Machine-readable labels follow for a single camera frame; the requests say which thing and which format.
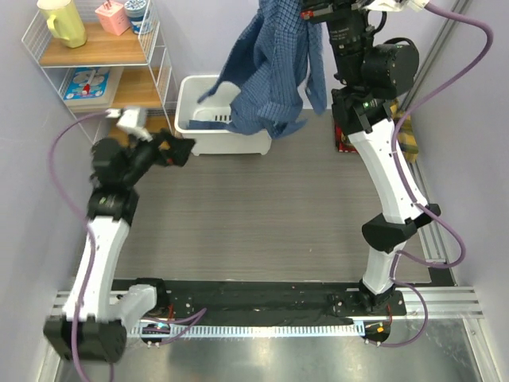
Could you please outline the blue checked long sleeve shirt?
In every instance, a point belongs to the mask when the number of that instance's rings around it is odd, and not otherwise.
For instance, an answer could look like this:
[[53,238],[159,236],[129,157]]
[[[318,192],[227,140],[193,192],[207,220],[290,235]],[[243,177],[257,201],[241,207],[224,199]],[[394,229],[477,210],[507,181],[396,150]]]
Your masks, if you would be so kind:
[[231,101],[231,120],[192,120],[191,130],[226,130],[253,135],[266,131],[272,139],[299,131],[303,98],[318,115],[327,107],[322,28],[301,17],[299,1],[261,1],[250,24],[234,43],[222,71],[198,99],[214,96],[228,82],[239,89]]

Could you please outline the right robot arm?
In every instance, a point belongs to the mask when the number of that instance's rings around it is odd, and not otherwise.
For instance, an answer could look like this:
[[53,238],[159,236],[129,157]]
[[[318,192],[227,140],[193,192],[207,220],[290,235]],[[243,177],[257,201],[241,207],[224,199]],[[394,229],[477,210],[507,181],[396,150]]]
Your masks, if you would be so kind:
[[405,9],[423,10],[425,1],[303,1],[301,17],[325,23],[334,54],[336,79],[343,88],[332,90],[334,122],[348,138],[367,168],[382,204],[382,212],[362,227],[369,246],[367,269],[359,282],[359,304],[377,314],[394,293],[390,268],[395,253],[419,228],[430,223],[419,208],[429,205],[403,161],[394,132],[390,103],[414,85],[419,52],[406,37],[375,45],[383,28],[368,21],[371,11],[382,14]]

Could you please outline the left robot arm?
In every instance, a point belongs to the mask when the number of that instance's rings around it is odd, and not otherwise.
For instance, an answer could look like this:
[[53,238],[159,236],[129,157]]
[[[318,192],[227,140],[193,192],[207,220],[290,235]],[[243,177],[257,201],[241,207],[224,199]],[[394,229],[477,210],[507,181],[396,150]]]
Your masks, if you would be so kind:
[[127,334],[147,313],[163,316],[169,295],[161,279],[136,279],[116,303],[110,301],[120,251],[138,207],[137,182],[152,166],[182,167],[196,142],[168,130],[152,133],[124,146],[114,138],[99,140],[91,149],[95,186],[84,219],[87,244],[71,292],[57,317],[47,318],[43,333],[59,356],[81,361],[118,362]]

